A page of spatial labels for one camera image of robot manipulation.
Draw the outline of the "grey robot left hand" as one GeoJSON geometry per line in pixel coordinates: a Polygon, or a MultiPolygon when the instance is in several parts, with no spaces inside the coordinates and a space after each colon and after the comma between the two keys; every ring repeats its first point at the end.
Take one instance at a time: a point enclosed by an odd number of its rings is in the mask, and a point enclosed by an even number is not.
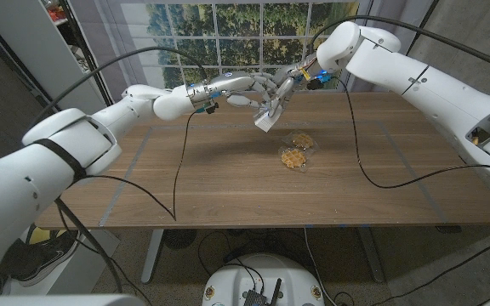
{"type": "Polygon", "coordinates": [[[271,102],[271,95],[277,90],[272,81],[272,75],[267,73],[248,73],[246,71],[229,71],[213,78],[210,82],[190,85],[186,88],[192,104],[207,103],[219,96],[225,97],[226,102],[235,107],[264,108],[271,102]],[[262,101],[250,99],[239,94],[242,91],[253,90],[261,95],[262,101]]]}

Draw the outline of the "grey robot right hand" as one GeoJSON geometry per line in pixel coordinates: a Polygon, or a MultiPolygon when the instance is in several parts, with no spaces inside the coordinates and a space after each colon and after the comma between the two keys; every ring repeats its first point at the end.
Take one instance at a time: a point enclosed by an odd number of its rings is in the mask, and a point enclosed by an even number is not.
{"type": "Polygon", "coordinates": [[[269,118],[274,118],[278,111],[284,112],[286,106],[299,87],[311,81],[320,71],[316,52],[305,57],[304,60],[287,65],[279,69],[273,77],[277,86],[271,97],[269,118]]]}

